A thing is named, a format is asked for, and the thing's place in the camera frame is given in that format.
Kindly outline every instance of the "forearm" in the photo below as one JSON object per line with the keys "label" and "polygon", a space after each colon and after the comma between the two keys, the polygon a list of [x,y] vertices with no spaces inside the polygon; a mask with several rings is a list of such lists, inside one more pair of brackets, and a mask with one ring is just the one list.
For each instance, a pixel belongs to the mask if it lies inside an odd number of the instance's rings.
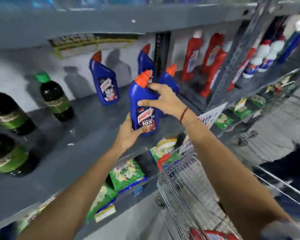
{"label": "forearm", "polygon": [[182,122],[211,185],[241,234],[260,232],[267,223],[288,217],[269,191],[192,111],[185,113]]}
{"label": "forearm", "polygon": [[44,209],[20,234],[24,239],[73,239],[93,201],[123,152],[113,147]]}

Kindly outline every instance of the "shelf upright post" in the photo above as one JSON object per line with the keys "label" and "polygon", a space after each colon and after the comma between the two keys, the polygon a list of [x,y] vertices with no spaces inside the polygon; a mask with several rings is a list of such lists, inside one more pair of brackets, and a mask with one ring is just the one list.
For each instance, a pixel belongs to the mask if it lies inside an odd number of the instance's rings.
{"label": "shelf upright post", "polygon": [[251,19],[242,21],[232,47],[225,58],[224,64],[221,66],[215,85],[208,96],[205,111],[209,111],[227,101],[224,95],[232,79],[242,62],[246,59],[260,32],[264,31],[274,18],[278,2],[279,0],[258,0]]}
{"label": "shelf upright post", "polygon": [[154,77],[159,77],[161,71],[165,70],[167,67],[170,37],[171,32],[155,34],[154,64],[156,74],[154,74]]}

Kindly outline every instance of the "green bottle cap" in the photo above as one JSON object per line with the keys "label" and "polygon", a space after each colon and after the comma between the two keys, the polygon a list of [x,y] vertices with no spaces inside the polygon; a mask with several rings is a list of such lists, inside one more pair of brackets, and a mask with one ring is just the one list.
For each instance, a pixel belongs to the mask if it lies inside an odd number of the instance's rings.
{"label": "green bottle cap", "polygon": [[35,78],[41,83],[47,83],[50,81],[50,77],[46,72],[40,72],[35,75]]}

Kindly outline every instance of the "bottle label with green stripe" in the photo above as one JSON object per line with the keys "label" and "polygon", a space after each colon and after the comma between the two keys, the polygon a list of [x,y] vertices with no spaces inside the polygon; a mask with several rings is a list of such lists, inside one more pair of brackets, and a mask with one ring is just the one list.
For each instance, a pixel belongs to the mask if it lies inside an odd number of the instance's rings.
{"label": "bottle label with green stripe", "polygon": [[69,100],[66,96],[62,96],[57,100],[45,102],[46,105],[48,105],[48,108],[52,111],[54,114],[63,113],[70,108]]}
{"label": "bottle label with green stripe", "polygon": [[27,120],[29,120],[29,117],[21,109],[12,111],[4,116],[0,116],[0,124],[7,129],[19,128]]}
{"label": "bottle label with green stripe", "polygon": [[28,159],[28,155],[23,146],[16,145],[11,152],[0,158],[0,172],[9,173],[17,169]]}

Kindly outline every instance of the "dark green bottle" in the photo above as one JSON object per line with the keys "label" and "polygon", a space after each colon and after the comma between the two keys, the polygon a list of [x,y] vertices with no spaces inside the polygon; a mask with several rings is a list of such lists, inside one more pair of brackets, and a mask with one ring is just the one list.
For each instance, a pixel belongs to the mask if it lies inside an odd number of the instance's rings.
{"label": "dark green bottle", "polygon": [[59,121],[68,121],[72,119],[74,113],[61,86],[55,81],[51,81],[47,73],[38,73],[36,79],[42,83],[40,93],[53,115]]}
{"label": "dark green bottle", "polygon": [[9,95],[0,92],[0,124],[20,136],[27,135],[35,125]]}
{"label": "dark green bottle", "polygon": [[0,133],[0,173],[23,177],[36,169],[40,159]]}

